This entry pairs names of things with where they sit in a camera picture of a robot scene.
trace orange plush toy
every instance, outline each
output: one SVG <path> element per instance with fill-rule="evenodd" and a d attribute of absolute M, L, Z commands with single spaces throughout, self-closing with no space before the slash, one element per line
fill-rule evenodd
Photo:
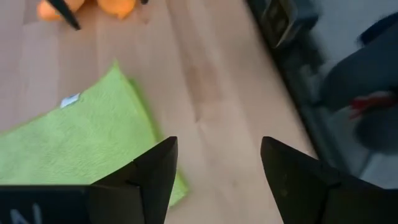
<path fill-rule="evenodd" d="M 84 2 L 85 0 L 65 0 L 72 12 L 77 12 Z M 125 18 L 136 5 L 136 0 L 97 0 L 97 2 L 104 12 L 119 19 Z M 45 21 L 61 19 L 61 15 L 46 0 L 37 5 L 37 16 Z"/>

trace white tag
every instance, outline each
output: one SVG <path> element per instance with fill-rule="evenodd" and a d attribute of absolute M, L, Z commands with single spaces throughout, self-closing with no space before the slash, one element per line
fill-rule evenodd
<path fill-rule="evenodd" d="M 76 102 L 77 100 L 79 100 L 79 96 L 80 96 L 80 93 L 64 98 L 61 101 L 60 108 L 64 108 L 64 107 Z"/>

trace wooden floor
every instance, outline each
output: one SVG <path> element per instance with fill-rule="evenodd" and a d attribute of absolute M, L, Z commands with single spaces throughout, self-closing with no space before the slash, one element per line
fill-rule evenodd
<path fill-rule="evenodd" d="M 282 222 L 261 138 L 313 152 L 243 0 L 150 0 L 122 22 L 91 3 L 78 32 L 39 22 L 36 2 L 0 2 L 0 131 L 87 89 L 118 59 L 178 136 L 192 191 L 166 223 Z"/>

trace green microfiber cloth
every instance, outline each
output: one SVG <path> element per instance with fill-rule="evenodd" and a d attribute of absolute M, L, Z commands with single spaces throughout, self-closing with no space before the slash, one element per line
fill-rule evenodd
<path fill-rule="evenodd" d="M 0 184 L 92 184 L 155 146 L 159 133 L 115 64 L 73 104 L 0 136 Z M 177 172 L 170 206 L 187 192 Z"/>

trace light wood surface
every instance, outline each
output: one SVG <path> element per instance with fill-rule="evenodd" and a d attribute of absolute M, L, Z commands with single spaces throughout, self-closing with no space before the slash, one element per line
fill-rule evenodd
<path fill-rule="evenodd" d="M 313 152 L 244 1 L 150 0 L 122 22 L 92 2 L 78 32 L 38 21 L 36 2 L 0 2 L 0 131 L 87 89 L 118 59 L 178 136 L 191 192 L 166 223 L 282 222 L 261 138 Z"/>

